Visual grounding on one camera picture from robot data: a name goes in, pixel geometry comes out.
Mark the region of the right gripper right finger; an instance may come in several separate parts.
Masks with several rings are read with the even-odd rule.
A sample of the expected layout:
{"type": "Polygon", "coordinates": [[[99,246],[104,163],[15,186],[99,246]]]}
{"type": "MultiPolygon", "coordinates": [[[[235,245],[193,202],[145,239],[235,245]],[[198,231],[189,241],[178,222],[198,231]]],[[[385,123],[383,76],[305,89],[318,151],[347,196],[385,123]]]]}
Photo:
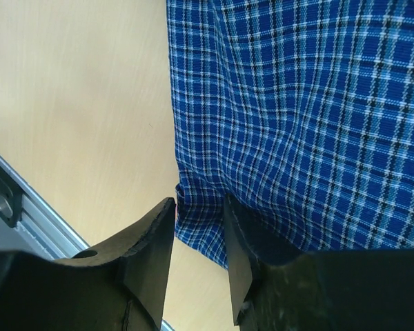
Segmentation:
{"type": "Polygon", "coordinates": [[[229,195],[223,222],[241,330],[414,330],[414,249],[303,252],[229,195]]]}

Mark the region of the blue plaid long sleeve shirt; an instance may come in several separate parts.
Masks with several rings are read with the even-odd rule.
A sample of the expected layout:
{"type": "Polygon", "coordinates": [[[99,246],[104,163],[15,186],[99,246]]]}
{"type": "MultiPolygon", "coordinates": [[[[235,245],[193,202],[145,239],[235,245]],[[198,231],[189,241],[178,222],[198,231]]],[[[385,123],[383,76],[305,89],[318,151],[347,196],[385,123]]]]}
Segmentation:
{"type": "Polygon", "coordinates": [[[414,248],[414,1],[167,1],[175,234],[233,195],[300,250],[414,248]]]}

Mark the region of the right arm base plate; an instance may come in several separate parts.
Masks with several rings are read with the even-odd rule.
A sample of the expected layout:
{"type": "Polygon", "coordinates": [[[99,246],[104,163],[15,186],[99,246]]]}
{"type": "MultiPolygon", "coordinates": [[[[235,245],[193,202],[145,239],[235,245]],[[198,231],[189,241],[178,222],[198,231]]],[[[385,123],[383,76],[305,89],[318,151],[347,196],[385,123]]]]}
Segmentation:
{"type": "Polygon", "coordinates": [[[25,243],[17,226],[21,220],[23,191],[0,166],[0,250],[22,250],[25,243]]]}

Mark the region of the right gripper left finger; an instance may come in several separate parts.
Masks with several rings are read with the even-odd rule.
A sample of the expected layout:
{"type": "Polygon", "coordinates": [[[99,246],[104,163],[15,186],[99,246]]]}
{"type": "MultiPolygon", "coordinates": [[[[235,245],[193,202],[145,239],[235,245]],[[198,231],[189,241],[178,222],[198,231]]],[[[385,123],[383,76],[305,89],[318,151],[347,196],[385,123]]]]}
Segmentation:
{"type": "Polygon", "coordinates": [[[0,251],[0,330],[159,330],[175,201],[69,259],[0,251]]]}

